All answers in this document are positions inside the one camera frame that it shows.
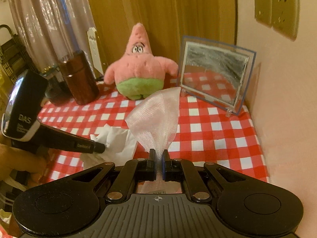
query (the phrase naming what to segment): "wall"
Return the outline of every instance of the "wall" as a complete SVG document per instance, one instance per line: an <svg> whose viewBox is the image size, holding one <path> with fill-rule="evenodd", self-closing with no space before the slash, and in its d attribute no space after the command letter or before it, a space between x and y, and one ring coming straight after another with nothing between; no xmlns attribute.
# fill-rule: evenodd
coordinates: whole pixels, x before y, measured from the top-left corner
<svg viewBox="0 0 317 238"><path fill-rule="evenodd" d="M0 1L0 25L1 24L8 25L13 33L16 33L8 0ZM4 44L9 39L11 39L11 35L8 31L6 29L0 29L0 45Z"/></svg>
<svg viewBox="0 0 317 238"><path fill-rule="evenodd" d="M237 44L257 51L248 106L271 181L304 204L301 238L317 233L317 0L300 0L292 42L254 19L254 0L238 0Z"/></svg>

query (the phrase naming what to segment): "white tissue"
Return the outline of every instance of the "white tissue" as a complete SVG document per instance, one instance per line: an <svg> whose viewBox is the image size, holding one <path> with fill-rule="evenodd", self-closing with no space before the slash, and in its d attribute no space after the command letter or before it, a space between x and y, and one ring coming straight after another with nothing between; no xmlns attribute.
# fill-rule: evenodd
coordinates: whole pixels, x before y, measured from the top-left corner
<svg viewBox="0 0 317 238"><path fill-rule="evenodd" d="M133 159L137 140L128 129L105 125L96 137L90 135L90 139L105 144L104 153L80 155L84 163L84 169L99 165L103 162L113 162L116 166L123 166L128 160Z"/></svg>

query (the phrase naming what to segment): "curtain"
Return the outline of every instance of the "curtain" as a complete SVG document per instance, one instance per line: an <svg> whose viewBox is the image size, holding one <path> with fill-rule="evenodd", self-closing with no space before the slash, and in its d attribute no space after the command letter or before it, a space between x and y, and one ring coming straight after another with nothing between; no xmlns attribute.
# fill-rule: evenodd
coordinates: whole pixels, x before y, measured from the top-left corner
<svg viewBox="0 0 317 238"><path fill-rule="evenodd" d="M87 31L94 27L88 0L9 0L18 35L40 71L83 50L92 67Z"/></svg>

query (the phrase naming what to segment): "brown cup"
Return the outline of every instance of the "brown cup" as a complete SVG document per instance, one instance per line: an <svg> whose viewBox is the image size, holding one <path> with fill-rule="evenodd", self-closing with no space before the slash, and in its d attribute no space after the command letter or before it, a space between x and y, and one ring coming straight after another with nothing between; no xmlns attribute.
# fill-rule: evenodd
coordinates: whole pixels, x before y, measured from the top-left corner
<svg viewBox="0 0 317 238"><path fill-rule="evenodd" d="M99 89L83 51L63 57L59 69L78 105L97 98Z"/></svg>

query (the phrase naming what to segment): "red and white checkered tablecloth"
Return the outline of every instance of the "red and white checkered tablecloth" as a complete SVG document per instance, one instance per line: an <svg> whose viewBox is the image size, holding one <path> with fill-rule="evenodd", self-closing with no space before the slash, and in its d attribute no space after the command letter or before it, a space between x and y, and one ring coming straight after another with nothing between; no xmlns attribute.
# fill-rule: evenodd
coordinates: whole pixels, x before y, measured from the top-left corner
<svg viewBox="0 0 317 238"><path fill-rule="evenodd" d="M167 78L166 81L171 85L176 83L176 79ZM99 134L105 124L127 129L124 119L141 100L128 100L103 84L99 84L99 89L99 99L85 106L77 105L73 99L61 107L47 103L39 118L47 125L85 138ZM219 89L224 95L222 86ZM169 147L172 159L188 159L200 166L213 161L268 181L262 150L246 106L239 117L228 118L225 111L207 102L181 96L179 110L177 134ZM56 150L41 181L45 183L81 171L83 164L79 157L79 153ZM140 144L134 155L134 158L139 157L148 157Z"/></svg>

